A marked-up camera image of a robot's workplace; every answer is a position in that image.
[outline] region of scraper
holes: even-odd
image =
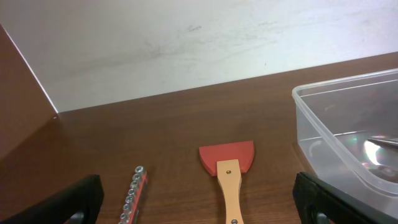
[[[203,146],[199,154],[205,169],[218,178],[224,194],[226,224],[243,224],[239,206],[241,172],[246,173],[253,161],[253,141]]]

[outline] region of plastic container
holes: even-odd
[[[398,218],[398,69],[298,86],[297,140],[317,176]]]

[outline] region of table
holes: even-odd
[[[294,150],[295,86],[398,67],[398,53],[60,113],[0,163],[0,220],[88,174],[105,198],[97,223],[117,223],[135,166],[150,175],[141,223],[224,223],[217,179],[198,148],[254,140],[243,175],[246,223],[300,223],[292,198],[305,170]]]

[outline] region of red spatula head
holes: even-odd
[[[217,162],[231,159],[239,160],[241,173],[249,170],[254,158],[253,141],[220,144],[216,146],[199,147],[200,159],[205,169],[212,175],[217,175]]]

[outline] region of wall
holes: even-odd
[[[2,0],[0,22],[59,111],[398,51],[396,0]]]
[[[0,159],[55,116],[25,61],[0,26]]]

